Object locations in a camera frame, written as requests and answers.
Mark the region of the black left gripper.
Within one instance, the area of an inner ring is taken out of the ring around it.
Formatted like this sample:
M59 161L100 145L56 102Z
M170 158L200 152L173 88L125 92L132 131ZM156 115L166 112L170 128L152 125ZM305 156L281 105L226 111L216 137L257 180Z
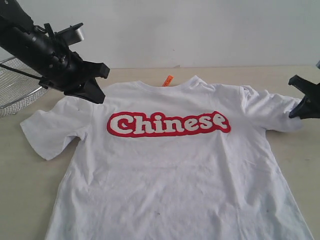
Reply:
M94 104L102 104L105 94L95 78L107 79L110 68L104 63L84 61L63 44L36 43L32 47L32 68L41 75L38 84Z

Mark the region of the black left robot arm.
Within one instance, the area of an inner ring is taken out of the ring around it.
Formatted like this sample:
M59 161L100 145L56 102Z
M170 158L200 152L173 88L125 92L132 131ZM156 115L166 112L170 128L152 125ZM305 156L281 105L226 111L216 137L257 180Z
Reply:
M38 84L66 96L102 104L105 94L96 79L106 79L104 63L83 60L70 46L84 40L82 22L59 32L49 23L35 25L16 0L0 2L0 46L36 71Z

